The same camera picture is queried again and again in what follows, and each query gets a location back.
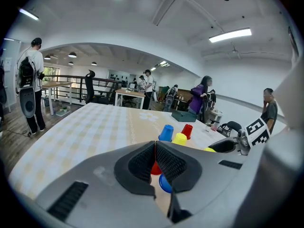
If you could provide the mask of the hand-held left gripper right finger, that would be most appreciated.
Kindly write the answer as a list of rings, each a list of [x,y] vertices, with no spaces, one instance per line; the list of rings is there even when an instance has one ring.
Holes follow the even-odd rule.
[[[239,210],[247,198],[261,160],[261,149],[248,156],[206,152],[171,142],[156,142],[156,160],[162,171],[177,164],[171,182],[168,214],[157,228],[237,228]]]

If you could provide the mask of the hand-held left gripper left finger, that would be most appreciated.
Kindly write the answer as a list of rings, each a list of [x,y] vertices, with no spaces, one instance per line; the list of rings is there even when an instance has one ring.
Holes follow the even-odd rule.
[[[168,228],[150,184],[155,142],[90,157],[37,196],[48,214],[74,228]]]

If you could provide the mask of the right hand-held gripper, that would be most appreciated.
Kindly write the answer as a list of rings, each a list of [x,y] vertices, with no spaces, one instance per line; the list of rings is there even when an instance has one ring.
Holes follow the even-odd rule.
[[[227,137],[209,146],[215,152],[229,153],[236,150],[238,145],[242,155],[248,155],[249,151],[258,144],[264,144],[270,138],[267,124],[258,118],[238,131],[236,137]]]

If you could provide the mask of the red paper cup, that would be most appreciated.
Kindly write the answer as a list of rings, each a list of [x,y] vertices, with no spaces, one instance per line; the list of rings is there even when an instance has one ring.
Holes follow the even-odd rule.
[[[181,131],[182,134],[184,134],[187,137],[187,140],[191,138],[191,133],[193,130],[193,126],[190,124],[185,124],[183,130]]]
[[[157,162],[154,162],[154,165],[152,166],[151,169],[151,175],[161,175],[162,171],[160,167],[158,166]]]

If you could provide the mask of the blue paper cup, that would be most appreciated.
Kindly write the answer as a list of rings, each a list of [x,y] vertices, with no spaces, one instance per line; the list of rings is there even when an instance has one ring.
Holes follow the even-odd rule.
[[[165,178],[165,176],[163,174],[161,174],[159,176],[159,185],[160,185],[161,189],[163,191],[165,191],[166,193],[171,193],[172,192],[172,187],[168,183],[168,181],[166,180],[166,178]]]
[[[171,142],[172,141],[172,136],[173,136],[173,131],[174,131],[174,127],[166,124],[161,132],[161,134],[159,135],[159,140],[160,141],[168,141]]]

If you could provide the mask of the black office chair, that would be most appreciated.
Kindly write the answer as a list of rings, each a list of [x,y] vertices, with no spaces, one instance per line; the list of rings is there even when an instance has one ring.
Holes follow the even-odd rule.
[[[127,106],[127,105],[136,106],[136,103],[133,101],[133,99],[135,99],[134,96],[124,95],[122,106]]]
[[[107,96],[104,96],[104,91],[99,91],[99,95],[95,94],[95,90],[93,87],[93,78],[95,77],[95,72],[92,70],[89,70],[89,73],[85,76],[85,85],[86,85],[86,99],[85,103],[96,103],[96,104],[103,104],[108,105],[109,99]]]
[[[217,132],[224,135],[225,137],[229,137],[231,134],[231,131],[234,130],[238,132],[241,130],[242,127],[240,124],[234,122],[234,121],[229,121],[228,123],[222,124],[218,129]]]

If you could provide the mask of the dark green box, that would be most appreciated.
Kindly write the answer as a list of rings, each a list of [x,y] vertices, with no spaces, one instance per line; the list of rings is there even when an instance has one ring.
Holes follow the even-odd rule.
[[[171,116],[178,122],[196,122],[197,115],[186,111],[174,111]]]

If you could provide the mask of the checked flower tablecloth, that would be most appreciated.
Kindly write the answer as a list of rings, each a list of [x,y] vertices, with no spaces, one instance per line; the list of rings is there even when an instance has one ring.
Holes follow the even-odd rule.
[[[25,152],[11,171],[9,184],[16,194],[36,201],[51,182],[82,161],[128,145],[156,141],[166,124],[172,125],[175,133],[184,127],[170,113],[87,104],[49,129]],[[92,187],[88,185],[70,215],[80,222],[93,217],[164,216],[153,197],[130,193],[122,197],[115,179],[96,194],[90,194]]]

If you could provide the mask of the green floor tray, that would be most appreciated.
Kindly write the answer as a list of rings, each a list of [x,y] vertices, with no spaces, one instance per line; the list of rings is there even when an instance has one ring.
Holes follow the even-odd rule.
[[[70,113],[70,110],[67,107],[63,107],[61,109],[59,109],[58,111],[56,111],[56,115],[63,117],[65,115],[67,115],[68,113]]]

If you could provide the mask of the person's white shirt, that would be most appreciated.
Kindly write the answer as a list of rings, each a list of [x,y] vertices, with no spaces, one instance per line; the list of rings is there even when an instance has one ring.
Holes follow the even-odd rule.
[[[296,60],[274,96],[289,128],[304,128],[304,57]]]

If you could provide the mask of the wooden desk with white legs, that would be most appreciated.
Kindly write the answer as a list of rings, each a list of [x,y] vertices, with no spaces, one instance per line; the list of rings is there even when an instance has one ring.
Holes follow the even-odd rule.
[[[53,106],[52,106],[52,96],[54,102],[56,101],[56,89],[59,87],[69,86],[69,104],[72,104],[72,83],[71,82],[57,82],[57,81],[43,81],[42,89],[48,90],[48,102],[50,107],[50,114],[54,115]]]
[[[122,100],[120,102],[120,104],[118,104],[118,96],[121,95],[121,96],[131,96],[131,97],[135,97],[135,98],[140,98],[141,99],[141,105],[140,105],[140,109],[143,108],[143,102],[144,102],[144,98],[145,98],[145,95],[141,92],[135,92],[135,91],[129,91],[129,90],[126,90],[126,89],[117,89],[115,91],[115,102],[114,102],[114,106],[122,106]]]

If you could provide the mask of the long ceiling light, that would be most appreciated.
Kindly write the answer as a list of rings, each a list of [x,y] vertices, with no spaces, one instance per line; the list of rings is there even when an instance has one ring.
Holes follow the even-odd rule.
[[[39,20],[38,16],[28,12],[27,10],[19,8],[19,12],[22,13],[23,15],[26,15],[26,16],[30,17],[33,20]]]
[[[234,31],[230,31],[230,32],[226,32],[226,33],[222,33],[222,34],[210,37],[209,41],[211,43],[216,43],[216,42],[227,40],[227,39],[246,37],[246,36],[251,36],[251,35],[252,35],[251,29],[244,28],[244,29],[234,30]]]

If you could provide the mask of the black metal railing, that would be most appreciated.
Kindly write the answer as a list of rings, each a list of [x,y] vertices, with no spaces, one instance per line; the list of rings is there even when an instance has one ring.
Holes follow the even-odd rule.
[[[59,81],[72,83],[72,105],[85,105],[87,95],[85,76],[70,75],[53,75],[46,76],[45,81]],[[99,95],[99,91],[104,91],[103,95],[107,96],[109,103],[113,104],[115,100],[115,91],[121,88],[121,82],[103,78],[93,78],[93,87],[95,94]],[[48,90],[42,89],[42,96],[48,97]],[[56,101],[69,104],[69,86],[59,87],[56,89]]]

